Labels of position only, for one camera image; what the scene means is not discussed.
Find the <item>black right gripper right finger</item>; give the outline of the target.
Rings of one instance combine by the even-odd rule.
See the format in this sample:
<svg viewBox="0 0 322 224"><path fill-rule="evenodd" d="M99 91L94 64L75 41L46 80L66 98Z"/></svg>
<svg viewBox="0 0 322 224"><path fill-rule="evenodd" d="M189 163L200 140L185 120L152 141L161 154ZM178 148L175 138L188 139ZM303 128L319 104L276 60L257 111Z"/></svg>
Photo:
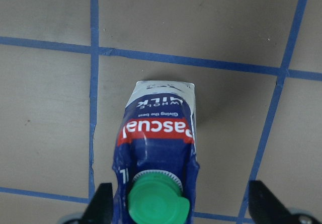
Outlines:
<svg viewBox="0 0 322 224"><path fill-rule="evenodd" d="M294 223L288 209L259 180L249 183L249 213L254 223Z"/></svg>

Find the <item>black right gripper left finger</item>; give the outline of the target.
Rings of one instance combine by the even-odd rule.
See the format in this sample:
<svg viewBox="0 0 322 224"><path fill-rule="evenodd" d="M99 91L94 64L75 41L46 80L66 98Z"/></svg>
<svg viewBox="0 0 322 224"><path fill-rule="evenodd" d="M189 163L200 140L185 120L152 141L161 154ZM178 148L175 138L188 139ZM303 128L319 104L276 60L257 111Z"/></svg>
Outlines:
<svg viewBox="0 0 322 224"><path fill-rule="evenodd" d="M112 223L112 218L112 183L101 183L82 216L82 223Z"/></svg>

